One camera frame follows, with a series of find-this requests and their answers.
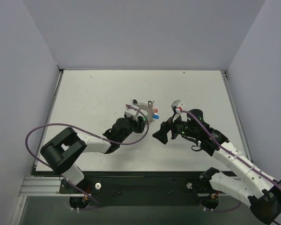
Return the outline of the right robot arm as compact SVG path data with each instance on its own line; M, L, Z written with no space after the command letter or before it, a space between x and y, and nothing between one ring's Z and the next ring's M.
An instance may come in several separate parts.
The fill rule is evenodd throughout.
M180 107L176 108L173 116L161 124L153 137L166 144L168 133L172 139L181 136L224 164L238 177L237 180L211 167L201 174L202 184L247 205L262 223L273 223L281 214L281 180L259 169L224 134L210 127L200 109L187 111L186 121L181 118L183 112Z

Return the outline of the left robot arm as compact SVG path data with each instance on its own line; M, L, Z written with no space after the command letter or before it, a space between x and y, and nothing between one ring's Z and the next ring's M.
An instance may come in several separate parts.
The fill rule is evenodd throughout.
M146 119L142 116L136 119L124 116L98 138L67 127L46 143L40 153L56 174L70 182L74 192L81 193L86 189L87 182L83 172L75 165L78 157L83 152L113 153L130 134L143 133L145 125Z

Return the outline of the metal disc with keyrings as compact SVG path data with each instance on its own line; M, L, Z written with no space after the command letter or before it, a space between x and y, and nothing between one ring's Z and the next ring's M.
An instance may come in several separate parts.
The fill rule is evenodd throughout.
M148 103L144 103L144 102L139 102L138 101L138 105L140 107L140 111L146 116L149 124L151 124L152 122L154 122L156 119L153 118L153 115L157 115L157 113L154 113L153 108L154 108L154 101L152 106L148 106Z

